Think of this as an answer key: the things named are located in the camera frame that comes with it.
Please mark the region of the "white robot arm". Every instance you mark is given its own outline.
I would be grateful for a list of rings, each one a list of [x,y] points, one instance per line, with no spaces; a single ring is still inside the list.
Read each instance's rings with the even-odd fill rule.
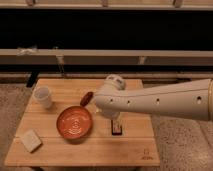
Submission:
[[[94,95],[95,105],[108,118],[136,112],[201,121],[213,121],[213,80],[126,90],[125,80],[109,75]]]

